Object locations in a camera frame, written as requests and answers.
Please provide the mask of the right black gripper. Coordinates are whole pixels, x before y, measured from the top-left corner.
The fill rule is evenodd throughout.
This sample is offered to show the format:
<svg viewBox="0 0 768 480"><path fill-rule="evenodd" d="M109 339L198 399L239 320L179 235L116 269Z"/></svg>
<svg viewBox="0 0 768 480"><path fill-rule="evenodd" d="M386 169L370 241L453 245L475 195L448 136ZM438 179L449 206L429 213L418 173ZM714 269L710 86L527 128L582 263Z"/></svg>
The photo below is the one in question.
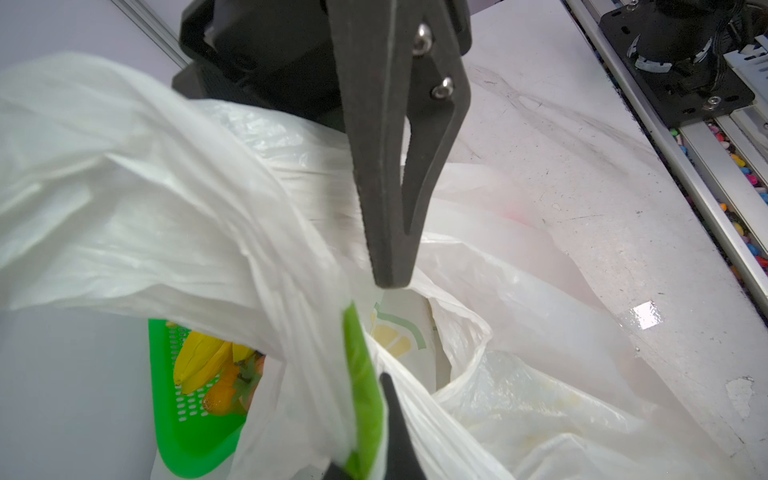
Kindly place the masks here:
<svg viewBox="0 0 768 480"><path fill-rule="evenodd" d="M404 288L470 107L471 44L464 1L195 1L172 86L345 130L375 283Z"/></svg>

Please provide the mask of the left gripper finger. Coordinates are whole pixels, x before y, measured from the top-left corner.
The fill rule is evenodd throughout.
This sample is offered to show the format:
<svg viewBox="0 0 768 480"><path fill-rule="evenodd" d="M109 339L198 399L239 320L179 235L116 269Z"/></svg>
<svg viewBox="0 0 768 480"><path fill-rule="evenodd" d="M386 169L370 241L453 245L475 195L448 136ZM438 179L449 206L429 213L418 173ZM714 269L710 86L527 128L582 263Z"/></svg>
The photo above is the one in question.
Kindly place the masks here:
<svg viewBox="0 0 768 480"><path fill-rule="evenodd" d="M389 440L384 479L426 480L411 442L393 380L388 373L382 373L379 381L388 406Z"/></svg>

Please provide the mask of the white plastic bag lemon print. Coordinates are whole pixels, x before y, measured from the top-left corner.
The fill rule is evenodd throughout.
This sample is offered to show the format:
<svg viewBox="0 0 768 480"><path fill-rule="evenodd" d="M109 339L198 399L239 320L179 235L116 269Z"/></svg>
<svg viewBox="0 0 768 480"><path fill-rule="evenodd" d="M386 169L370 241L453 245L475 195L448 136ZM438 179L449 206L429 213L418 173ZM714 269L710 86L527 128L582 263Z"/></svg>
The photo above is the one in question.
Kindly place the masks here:
<svg viewBox="0 0 768 480"><path fill-rule="evenodd" d="M89 55L2 73L2 308L164 318L262 352L232 478L384 478L382 373L429 479L739 477L490 168L445 167L408 289L451 366L436 391L375 340L342 133Z"/></svg>

